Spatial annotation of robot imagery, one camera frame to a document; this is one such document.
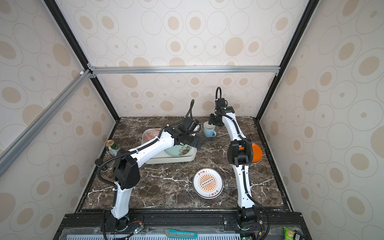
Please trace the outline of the white plastic bin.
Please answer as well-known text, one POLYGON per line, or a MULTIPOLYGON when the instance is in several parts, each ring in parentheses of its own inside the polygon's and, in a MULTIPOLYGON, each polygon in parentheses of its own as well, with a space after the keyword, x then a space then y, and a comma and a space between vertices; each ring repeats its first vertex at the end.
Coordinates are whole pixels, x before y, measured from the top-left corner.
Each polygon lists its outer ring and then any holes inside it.
MULTIPOLYGON (((147 129, 143 133, 142 144, 158 136, 160 129, 147 129)), ((148 165, 191 162, 196 158, 197 149, 189 145, 177 145, 165 149, 146 161, 148 165)))

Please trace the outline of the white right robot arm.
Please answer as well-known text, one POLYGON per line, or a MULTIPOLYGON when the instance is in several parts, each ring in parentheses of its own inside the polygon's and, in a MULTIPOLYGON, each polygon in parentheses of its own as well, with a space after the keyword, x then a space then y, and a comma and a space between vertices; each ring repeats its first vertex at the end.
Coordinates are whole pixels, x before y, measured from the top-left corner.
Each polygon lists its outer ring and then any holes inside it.
POLYGON ((251 140, 247 139, 237 122, 235 110, 222 97, 222 89, 218 87, 215 94, 215 111, 210 115, 209 124, 226 127, 230 143, 227 150, 228 162, 232 165, 238 191, 238 223, 259 222, 258 209, 266 214, 267 223, 270 222, 266 209, 253 199, 251 194, 249 168, 254 158, 251 140))

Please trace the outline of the red patterned bowl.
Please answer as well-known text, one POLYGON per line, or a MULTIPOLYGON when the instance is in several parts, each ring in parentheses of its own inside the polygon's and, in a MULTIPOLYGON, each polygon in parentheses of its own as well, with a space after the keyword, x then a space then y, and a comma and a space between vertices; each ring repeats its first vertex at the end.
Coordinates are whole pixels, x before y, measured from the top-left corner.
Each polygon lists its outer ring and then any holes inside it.
POLYGON ((143 133, 142 143, 149 142, 150 140, 152 140, 155 137, 157 137, 159 135, 159 133, 160 133, 160 129, 148 129, 148 130, 145 130, 145 132, 143 133))

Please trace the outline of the mint green flower plate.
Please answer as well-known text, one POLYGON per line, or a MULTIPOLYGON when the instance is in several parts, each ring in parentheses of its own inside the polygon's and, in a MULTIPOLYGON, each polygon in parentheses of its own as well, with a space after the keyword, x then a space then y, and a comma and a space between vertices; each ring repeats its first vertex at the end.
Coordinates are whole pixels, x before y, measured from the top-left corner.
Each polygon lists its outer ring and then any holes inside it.
POLYGON ((165 152, 172 158, 191 157, 195 154, 194 148, 189 145, 175 145, 165 149, 165 152))

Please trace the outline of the light blue ceramic mug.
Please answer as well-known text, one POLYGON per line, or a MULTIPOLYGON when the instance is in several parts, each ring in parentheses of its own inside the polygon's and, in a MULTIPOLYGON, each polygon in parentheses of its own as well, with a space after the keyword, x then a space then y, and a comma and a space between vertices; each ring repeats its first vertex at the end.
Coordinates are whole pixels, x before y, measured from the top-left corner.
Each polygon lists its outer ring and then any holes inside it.
POLYGON ((203 128, 204 128, 204 135, 205 135, 206 138, 213 138, 213 137, 217 136, 217 133, 215 131, 215 128, 216 128, 215 125, 211 125, 207 121, 207 122, 204 122, 203 128))

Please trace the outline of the white orange sunburst plate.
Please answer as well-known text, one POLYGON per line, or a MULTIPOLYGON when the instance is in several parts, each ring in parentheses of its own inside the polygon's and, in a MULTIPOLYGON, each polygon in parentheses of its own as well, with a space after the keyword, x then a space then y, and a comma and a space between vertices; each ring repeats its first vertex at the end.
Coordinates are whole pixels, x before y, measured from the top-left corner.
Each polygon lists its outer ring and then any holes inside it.
POLYGON ((205 168, 196 172, 193 178, 193 187, 200 197, 210 200, 222 193, 224 182, 216 170, 205 168))

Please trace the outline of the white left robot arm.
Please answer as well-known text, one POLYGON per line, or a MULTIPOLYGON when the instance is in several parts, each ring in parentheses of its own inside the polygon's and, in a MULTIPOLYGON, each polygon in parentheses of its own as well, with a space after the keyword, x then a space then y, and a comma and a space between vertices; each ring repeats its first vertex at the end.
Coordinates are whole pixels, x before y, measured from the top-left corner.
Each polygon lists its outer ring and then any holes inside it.
POLYGON ((199 121, 193 118, 192 109, 195 101, 191 100, 190 108, 185 117, 172 125, 162 128, 159 134, 143 145, 121 153, 105 162, 98 170, 98 179, 113 186, 114 201, 111 208, 112 216, 119 220, 129 212, 129 201, 133 187, 140 181, 140 167, 158 153, 177 145, 187 145, 199 149, 203 140, 196 136, 201 129, 199 121), (111 182, 102 177, 101 170, 110 162, 114 166, 114 180, 111 182))

